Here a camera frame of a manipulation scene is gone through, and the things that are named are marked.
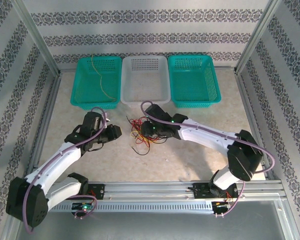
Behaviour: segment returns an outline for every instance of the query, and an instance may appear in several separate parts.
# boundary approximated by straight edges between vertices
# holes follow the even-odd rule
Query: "tangled wire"
[[[130,133],[130,137],[135,139],[135,143],[136,144],[142,144],[144,143],[146,145],[146,147],[148,148],[148,151],[144,154],[140,154],[138,153],[134,147],[131,147],[137,154],[144,156],[147,155],[150,151],[150,144],[163,144],[167,141],[167,137],[166,136],[162,136],[158,133],[155,134],[155,136],[149,137],[149,136],[143,136],[141,134],[141,125],[142,123],[144,123],[145,121],[149,121],[149,119],[146,116],[142,116],[139,119],[129,119],[128,117],[126,117],[126,119],[129,121],[129,123],[131,124],[131,133]]]

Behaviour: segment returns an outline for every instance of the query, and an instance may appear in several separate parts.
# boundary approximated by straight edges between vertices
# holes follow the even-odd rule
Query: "teal basket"
[[[71,104],[84,110],[115,109],[120,101],[121,68],[122,60],[118,56],[95,56],[93,65],[91,57],[81,58],[76,67]],[[102,89],[115,99],[109,98]]]
[[[221,101],[212,58],[174,55],[168,58],[171,99],[177,108],[208,108]]]

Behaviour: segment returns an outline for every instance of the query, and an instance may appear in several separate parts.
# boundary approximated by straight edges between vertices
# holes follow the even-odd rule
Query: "table surface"
[[[233,71],[216,70],[216,75],[222,96],[220,103],[209,108],[176,108],[173,102],[169,102],[161,107],[170,115],[180,113],[219,130],[236,133],[241,129],[250,131]],[[74,72],[62,75],[40,166],[59,149],[65,137],[83,122],[87,113],[70,104],[74,78]],[[130,137],[131,125],[126,116],[138,119],[143,116],[141,110],[120,102],[116,109],[107,110],[107,113],[110,124],[121,127],[122,136],[106,143],[99,151],[85,153],[65,171],[62,179],[76,172],[95,182],[205,181],[227,164],[227,158],[221,153],[195,142],[175,138],[169,138],[164,144],[152,144],[149,154],[140,156],[131,147],[140,153],[145,153],[147,149],[144,145],[136,145]],[[259,173],[253,179],[264,180],[265,176]]]

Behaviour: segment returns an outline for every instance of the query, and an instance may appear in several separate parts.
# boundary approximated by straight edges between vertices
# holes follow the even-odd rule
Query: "wall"
[[[8,187],[27,169],[55,77],[8,0],[0,0],[0,237]]]
[[[300,232],[300,0],[284,0],[240,73]]]
[[[208,54],[235,66],[268,0],[24,0],[60,69],[79,58]]]

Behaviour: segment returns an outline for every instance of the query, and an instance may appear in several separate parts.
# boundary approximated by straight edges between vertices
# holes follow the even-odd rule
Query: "plastic basket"
[[[168,62],[164,56],[127,56],[123,59],[121,102],[136,107],[145,100],[165,104],[170,99]]]
[[[118,56],[95,56],[78,61],[71,94],[71,104],[84,110],[93,107],[114,109],[120,101],[122,60]]]
[[[221,101],[212,58],[175,55],[168,58],[171,99],[177,108],[208,108]]]

